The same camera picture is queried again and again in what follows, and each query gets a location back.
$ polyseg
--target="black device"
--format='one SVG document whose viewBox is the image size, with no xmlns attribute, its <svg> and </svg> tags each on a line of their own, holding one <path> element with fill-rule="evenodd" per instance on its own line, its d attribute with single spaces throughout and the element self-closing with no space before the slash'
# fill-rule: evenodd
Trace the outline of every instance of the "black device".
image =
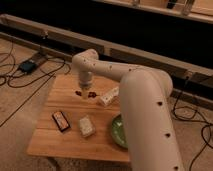
<svg viewBox="0 0 213 171">
<path fill-rule="evenodd" d="M 52 118 L 54 119 L 55 123 L 57 124 L 57 126 L 61 132 L 70 128 L 70 124 L 69 124 L 68 120 L 66 119 L 63 112 L 57 111 L 57 112 L 53 113 Z"/>
<path fill-rule="evenodd" d="M 34 70 L 36 70 L 39 66 L 41 66 L 44 62 L 46 62 L 47 58 L 45 54 L 40 52 L 35 53 L 31 58 L 27 59 L 26 61 L 22 62 L 18 70 L 30 74 Z"/>
</svg>

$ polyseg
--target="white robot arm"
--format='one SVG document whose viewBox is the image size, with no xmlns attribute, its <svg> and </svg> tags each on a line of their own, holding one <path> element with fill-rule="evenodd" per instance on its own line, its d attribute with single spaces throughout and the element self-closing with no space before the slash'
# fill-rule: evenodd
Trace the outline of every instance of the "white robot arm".
<svg viewBox="0 0 213 171">
<path fill-rule="evenodd" d="M 92 85 L 92 73 L 120 82 L 120 110 L 134 171 L 184 171 L 167 97 L 169 75 L 141 65 L 99 61 L 95 50 L 75 55 L 82 92 Z"/>
</svg>

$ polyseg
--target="green plate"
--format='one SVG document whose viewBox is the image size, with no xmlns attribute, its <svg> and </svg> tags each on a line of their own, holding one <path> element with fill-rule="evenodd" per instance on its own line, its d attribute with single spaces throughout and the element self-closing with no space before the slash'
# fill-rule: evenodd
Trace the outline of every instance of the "green plate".
<svg viewBox="0 0 213 171">
<path fill-rule="evenodd" d="M 128 148 L 126 138 L 123 129 L 123 123 L 121 115 L 116 116 L 111 124 L 111 135 L 113 140 L 123 148 Z"/>
</svg>

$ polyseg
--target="concrete floor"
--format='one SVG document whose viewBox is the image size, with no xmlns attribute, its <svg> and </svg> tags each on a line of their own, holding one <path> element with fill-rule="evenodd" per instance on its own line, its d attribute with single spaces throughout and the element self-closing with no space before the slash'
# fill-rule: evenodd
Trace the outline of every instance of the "concrete floor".
<svg viewBox="0 0 213 171">
<path fill-rule="evenodd" d="M 8 52 L 11 43 L 0 39 L 0 53 Z M 14 46 L 13 54 L 17 63 L 29 58 L 35 51 L 22 47 Z M 58 64 L 47 62 L 42 68 L 46 71 L 57 67 Z M 67 68 L 63 68 L 58 74 L 63 74 Z M 23 84 L 29 80 L 35 79 L 42 73 L 37 70 L 29 77 L 17 81 L 16 84 Z M 0 123 L 13 112 L 39 85 L 47 78 L 44 78 L 35 84 L 21 88 L 12 89 L 7 85 L 0 87 Z M 50 163 L 43 157 L 33 157 L 26 154 L 32 133 L 36 127 L 36 122 L 41 112 L 42 106 L 48 95 L 48 92 L 53 84 L 54 78 L 49 80 L 42 89 L 33 96 L 3 127 L 0 128 L 0 171 L 50 171 L 53 170 Z M 172 107 L 175 99 L 169 99 L 169 105 Z M 190 105 L 180 101 L 180 106 Z M 200 108 L 205 116 L 213 121 L 213 112 L 207 109 Z M 191 111 L 183 109 L 182 114 L 190 114 Z M 174 127 L 182 154 L 184 167 L 188 170 L 192 158 L 197 154 L 203 145 L 200 136 L 201 124 L 183 123 L 173 121 Z M 213 150 L 206 148 L 193 167 L 193 171 L 212 171 L 213 170 Z M 131 168 L 126 164 L 113 162 L 98 162 L 86 160 L 73 160 L 56 158 L 62 170 L 64 171 L 129 171 Z"/>
</svg>

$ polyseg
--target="wooden table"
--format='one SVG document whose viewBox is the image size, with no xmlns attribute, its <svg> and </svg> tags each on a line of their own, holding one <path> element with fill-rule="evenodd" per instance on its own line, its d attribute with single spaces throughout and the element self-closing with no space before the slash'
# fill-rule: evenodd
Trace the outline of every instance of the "wooden table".
<svg viewBox="0 0 213 171">
<path fill-rule="evenodd" d="M 102 95 L 118 83 L 103 77 L 93 77 L 90 91 Z M 37 123 L 27 153 L 35 156 L 68 157 L 75 159 L 129 162 L 127 150 L 114 143 L 110 135 L 112 119 L 119 114 L 119 102 L 103 108 L 98 97 L 87 100 L 77 96 L 80 91 L 75 75 L 57 76 Z M 51 115 L 63 111 L 71 129 L 61 133 Z M 81 136 L 78 120 L 89 115 L 96 133 L 89 138 Z"/>
</svg>

